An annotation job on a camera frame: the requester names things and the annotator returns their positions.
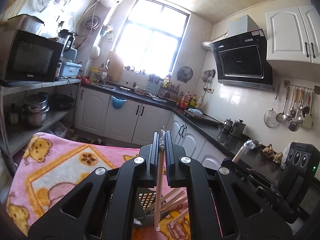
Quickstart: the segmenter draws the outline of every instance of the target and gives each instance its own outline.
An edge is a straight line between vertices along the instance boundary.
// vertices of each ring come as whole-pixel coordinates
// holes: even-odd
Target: window
[[[165,77],[172,71],[188,14],[153,0],[137,0],[115,46],[125,66]]]

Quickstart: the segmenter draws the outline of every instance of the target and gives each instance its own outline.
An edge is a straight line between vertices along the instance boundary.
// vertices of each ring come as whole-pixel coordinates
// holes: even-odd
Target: pink blanket
[[[19,229],[28,234],[30,226],[97,167],[114,169],[139,154],[140,149],[84,144],[47,133],[31,139],[14,176],[7,212]],[[171,189],[163,180],[162,194]],[[189,216],[171,229],[168,223],[187,208],[187,202],[161,221],[160,232],[153,228],[134,229],[132,239],[190,239]]]

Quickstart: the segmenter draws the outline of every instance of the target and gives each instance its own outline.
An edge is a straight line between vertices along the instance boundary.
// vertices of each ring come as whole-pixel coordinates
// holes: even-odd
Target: countertop
[[[162,109],[166,109],[174,112],[179,116],[183,121],[187,124],[191,125],[195,130],[197,130],[202,136],[204,136],[213,146],[215,146],[218,150],[220,150],[226,157],[233,158],[236,153],[239,151],[241,146],[248,139],[246,136],[243,138],[237,138],[228,133],[224,133],[222,131],[222,127],[214,127],[211,125],[204,124],[195,118],[187,116],[184,112],[184,109],[177,106],[169,106],[167,103],[158,102],[153,100],[148,96],[140,96],[132,91],[123,91],[119,89],[118,85],[114,85],[118,87],[117,90],[111,91],[105,89],[104,87],[82,84],[82,87],[90,88],[96,91],[104,92],[113,96],[118,96],[122,98],[127,98],[132,101],[136,101],[138,103],[147,104],[155,107],[159,107]],[[281,169],[280,165],[274,163],[271,159],[263,156],[261,150],[255,149],[247,152],[245,155],[241,156],[239,164],[244,168],[253,168],[255,171],[261,173],[268,180],[277,185],[281,174],[283,173],[283,169]],[[320,188],[319,182],[314,179],[314,183],[311,184],[305,198],[302,200],[300,207],[305,211],[305,218],[307,219],[308,214],[314,210],[318,201],[320,200]]]

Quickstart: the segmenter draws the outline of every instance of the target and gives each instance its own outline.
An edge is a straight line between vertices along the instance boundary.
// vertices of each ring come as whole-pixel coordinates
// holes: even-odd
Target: spatula
[[[312,117],[311,117],[311,114],[312,114],[312,105],[313,105],[313,91],[311,92],[311,106],[310,106],[310,111],[309,113],[307,114],[307,116],[304,118],[303,120],[303,123],[302,123],[302,126],[304,128],[307,128],[307,129],[311,129],[312,127]]]

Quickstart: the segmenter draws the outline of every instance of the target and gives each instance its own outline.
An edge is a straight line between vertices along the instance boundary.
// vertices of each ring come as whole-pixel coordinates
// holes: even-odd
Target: metal screw
[[[190,163],[191,162],[191,159],[189,157],[181,157],[180,160],[183,162],[183,163]]]
[[[141,157],[141,156],[135,157],[133,161],[137,164],[143,163],[144,157]]]
[[[222,167],[222,168],[219,169],[219,172],[220,172],[221,174],[223,174],[223,175],[228,175],[230,171],[229,171],[228,168]]]
[[[97,168],[96,169],[96,174],[97,175],[103,175],[106,173],[106,169],[105,168]]]

